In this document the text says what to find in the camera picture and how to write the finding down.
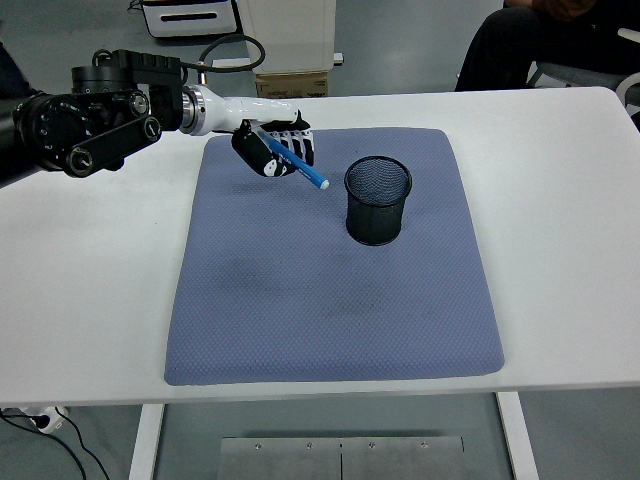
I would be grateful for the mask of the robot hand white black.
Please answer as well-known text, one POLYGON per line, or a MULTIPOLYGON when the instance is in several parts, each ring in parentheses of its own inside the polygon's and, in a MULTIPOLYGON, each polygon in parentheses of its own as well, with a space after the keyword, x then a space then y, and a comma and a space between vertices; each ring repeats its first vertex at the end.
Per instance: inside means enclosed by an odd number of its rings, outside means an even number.
POLYGON ((199 89, 199 95, 192 133, 230 133, 232 148, 256 174, 282 177, 295 171, 290 162, 265 144, 258 135, 260 131, 307 165, 314 164, 311 127, 292 104, 270 99, 220 97, 204 87, 199 89))

